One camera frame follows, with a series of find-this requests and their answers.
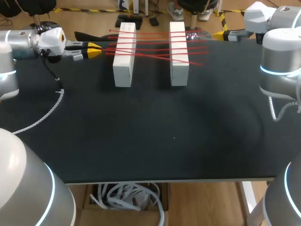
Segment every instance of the black tabletop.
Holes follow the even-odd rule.
[[[136,57],[130,88],[115,87],[105,54],[49,65],[64,83],[63,100],[18,136],[65,183],[276,176],[299,152],[301,117],[288,109],[273,122],[254,40],[206,45],[207,55],[190,57],[207,60],[190,65],[186,87],[170,86],[164,60]],[[40,59],[17,62],[17,74],[19,95],[0,105],[9,131],[37,121],[59,96]]]

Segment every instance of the white foam block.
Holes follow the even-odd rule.
[[[116,48],[125,48],[116,50],[113,62],[114,80],[117,87],[131,87],[133,67],[135,56],[127,54],[135,54],[136,48],[136,26],[135,23],[121,23],[120,33]]]
[[[189,63],[183,63],[176,60],[182,60],[188,62],[188,54],[187,54],[187,43],[186,43],[186,33],[185,33],[185,25],[184,22],[170,22],[169,24],[170,32],[170,79],[172,86],[187,86],[188,80],[188,72],[189,72]]]

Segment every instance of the shoe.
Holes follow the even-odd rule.
[[[199,21],[208,21],[210,15],[213,13],[213,8],[206,10],[204,13],[198,13],[198,20]]]
[[[175,21],[181,21],[184,20],[184,11],[183,9],[175,9],[174,8],[174,2],[171,1],[168,4],[167,11],[169,15],[175,20]]]

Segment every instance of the black bag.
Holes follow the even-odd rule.
[[[56,0],[0,0],[0,13],[5,17],[17,16],[22,10],[30,16],[49,13],[56,6]]]

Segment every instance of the red rod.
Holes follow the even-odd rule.
[[[157,37],[157,38],[140,38],[140,37],[136,37],[136,38],[131,38],[131,37],[114,37],[114,36],[110,36],[108,39],[112,40],[112,39],[169,39],[169,38],[186,38],[186,35],[181,35],[181,36],[167,36],[167,37]]]
[[[139,45],[158,45],[158,44],[168,44],[171,42],[204,42],[206,40],[189,40],[189,41],[161,41],[161,42],[115,42],[110,43],[110,46],[117,45],[117,44],[139,44]]]
[[[116,48],[116,47],[108,47],[107,49],[135,49],[141,51],[170,51],[174,49],[200,49],[200,48],[207,48],[207,46],[199,46],[199,47],[187,47],[187,48]]]
[[[169,53],[169,54],[152,54],[152,56],[166,57],[170,55],[197,55],[197,54],[207,54],[208,52],[193,52],[193,53]]]
[[[155,33],[149,33],[149,32],[122,32],[117,30],[109,30],[110,32],[119,32],[119,33],[129,33],[129,34],[170,34],[170,33],[190,33],[190,32],[202,32],[203,30],[195,30],[195,31],[182,31],[182,32],[155,32]]]
[[[125,52],[125,53],[132,53],[130,51],[123,51],[123,50],[118,50],[118,49],[117,50],[116,49],[103,49],[102,51],[109,51],[109,52],[119,51],[119,52]],[[185,55],[185,54],[187,54],[187,55],[196,55],[196,54],[207,54],[207,53],[208,53],[207,51],[205,51],[205,52],[191,52],[191,53],[168,53],[168,54],[152,54],[152,56],[171,56],[171,55]]]
[[[165,58],[165,57],[160,57],[160,56],[153,56],[153,55],[147,55],[147,54],[142,54],[142,53],[131,53],[128,51],[123,51],[119,50],[120,52],[125,52],[127,54],[116,54],[116,53],[105,53],[106,55],[126,55],[126,56],[141,56],[141,57],[151,57],[151,58],[156,58],[156,59],[163,59],[163,60],[168,60],[168,61],[177,61],[177,62],[182,62],[182,63],[189,63],[192,65],[200,65],[202,66],[202,63],[195,63],[195,62],[189,62],[189,61],[184,61],[184,60],[176,60],[176,59],[170,59],[170,58]]]
[[[150,57],[150,58],[156,58],[156,59],[163,59],[163,60],[168,60],[168,61],[177,61],[177,62],[182,62],[182,63],[188,63],[188,64],[191,64],[191,65],[199,65],[199,66],[203,66],[202,63],[195,63],[195,62],[189,62],[189,61],[184,61],[184,60],[175,60],[175,59],[170,59],[170,58],[165,58],[165,57],[159,57],[159,56],[153,56],[153,55],[146,55],[146,54],[138,54],[138,53],[135,53],[135,54],[115,54],[115,53],[105,53],[106,55],[117,55],[117,56],[120,56],[120,55],[124,55],[124,56],[139,56],[139,57]]]

